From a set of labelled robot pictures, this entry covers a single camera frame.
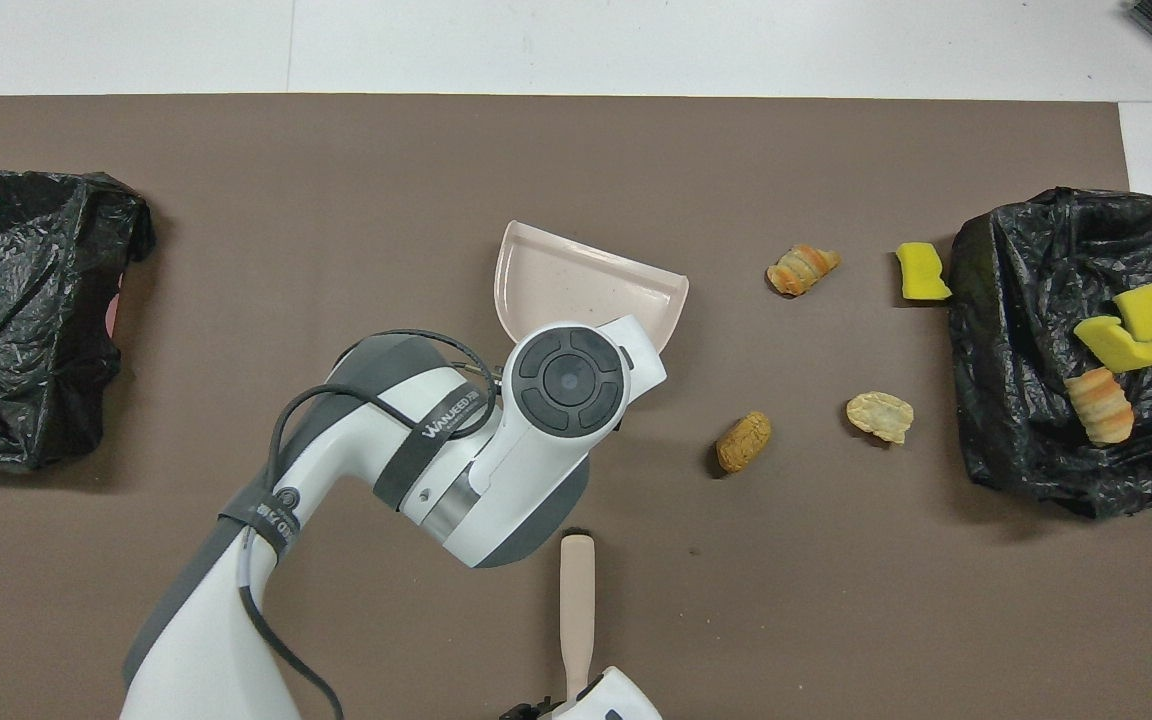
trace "gray strap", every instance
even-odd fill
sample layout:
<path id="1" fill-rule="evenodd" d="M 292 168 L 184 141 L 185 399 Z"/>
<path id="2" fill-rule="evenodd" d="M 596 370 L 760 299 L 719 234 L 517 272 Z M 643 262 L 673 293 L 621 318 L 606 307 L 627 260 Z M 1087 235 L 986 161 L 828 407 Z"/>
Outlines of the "gray strap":
<path id="1" fill-rule="evenodd" d="M 470 382 L 462 382 L 460 387 L 447 393 L 444 401 L 434 406 L 412 432 L 407 433 L 407 439 L 385 464 L 380 477 L 376 478 L 371 492 L 374 492 L 381 502 L 397 510 L 399 503 L 407 497 L 407 491 L 416 484 L 416 478 L 424 473 L 430 462 L 434 461 L 447 438 L 485 404 L 483 392 Z"/>
<path id="2" fill-rule="evenodd" d="M 255 482 L 238 491 L 225 509 L 220 510 L 220 516 L 237 520 L 256 530 L 274 548 L 279 560 L 283 559 L 283 553 L 301 535 L 301 521 L 296 518 L 291 507 L 285 506 L 283 501 Z"/>

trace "brown table surface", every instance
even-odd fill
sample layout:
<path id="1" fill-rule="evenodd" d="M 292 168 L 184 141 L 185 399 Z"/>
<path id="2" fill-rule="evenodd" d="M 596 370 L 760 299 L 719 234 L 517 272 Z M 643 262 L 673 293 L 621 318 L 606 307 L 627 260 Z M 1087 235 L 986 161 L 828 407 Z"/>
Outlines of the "brown table surface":
<path id="1" fill-rule="evenodd" d="M 270 425 L 371 332 L 495 363 L 511 219 L 687 274 L 669 381 L 593 454 L 594 666 L 670 720 L 1152 717 L 1152 510 L 1093 524 L 972 486 L 941 306 L 900 242 L 1064 184 L 1124 190 L 1098 104 L 486 96 L 0 97 L 0 169 L 113 174 L 160 245 L 115 328 L 105 441 L 0 473 L 0 717 L 114 717 L 141 621 Z M 799 300 L 789 245 L 844 264 Z M 905 447 L 846 425 L 882 389 Z M 767 452 L 717 480 L 749 410 Z M 562 692 L 558 539 L 468 570 L 338 484 L 271 583 L 270 622 L 348 717 L 483 717 Z M 306 717 L 327 717 L 293 679 Z"/>

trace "yellow sponge piece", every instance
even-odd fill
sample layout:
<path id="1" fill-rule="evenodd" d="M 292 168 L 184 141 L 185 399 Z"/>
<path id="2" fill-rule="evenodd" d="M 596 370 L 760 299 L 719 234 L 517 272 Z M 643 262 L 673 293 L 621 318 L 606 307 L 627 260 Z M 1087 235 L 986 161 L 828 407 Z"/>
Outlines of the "yellow sponge piece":
<path id="1" fill-rule="evenodd" d="M 1074 334 L 1112 373 L 1126 373 L 1152 365 L 1152 340 L 1139 342 L 1123 329 L 1123 320 L 1098 314 L 1074 325 Z"/>
<path id="2" fill-rule="evenodd" d="M 941 279 L 941 256 L 931 242 L 902 242 L 900 259 L 901 295 L 905 300 L 946 300 L 950 288 Z"/>
<path id="3" fill-rule="evenodd" d="M 1139 341 L 1152 340 L 1152 283 L 1114 296 L 1128 332 Z"/>

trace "brush handle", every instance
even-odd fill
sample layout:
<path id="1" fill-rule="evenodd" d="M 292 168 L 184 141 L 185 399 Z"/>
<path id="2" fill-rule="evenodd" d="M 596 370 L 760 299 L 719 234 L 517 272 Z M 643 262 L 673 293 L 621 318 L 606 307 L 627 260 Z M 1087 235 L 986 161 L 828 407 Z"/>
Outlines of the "brush handle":
<path id="1" fill-rule="evenodd" d="M 558 568 L 558 637 L 567 670 L 567 700 L 589 684 L 594 657 L 594 538 L 567 536 Z"/>

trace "bin covered with black bag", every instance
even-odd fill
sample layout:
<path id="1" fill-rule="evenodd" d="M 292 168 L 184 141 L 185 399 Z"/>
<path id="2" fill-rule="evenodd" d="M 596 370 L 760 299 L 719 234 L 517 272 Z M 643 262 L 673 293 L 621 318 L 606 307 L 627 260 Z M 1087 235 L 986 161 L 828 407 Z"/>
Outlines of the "bin covered with black bag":
<path id="1" fill-rule="evenodd" d="M 145 200 L 115 179 L 0 172 L 0 465 L 99 445 L 120 362 L 106 310 L 154 243 Z"/>
<path id="2" fill-rule="evenodd" d="M 1074 335 L 1152 282 L 1152 196 L 1056 188 L 969 220 L 948 286 L 958 439 L 975 483 L 1091 518 L 1152 506 L 1152 366 L 1116 374 L 1126 441 L 1097 447 L 1064 379 L 1100 365 Z"/>

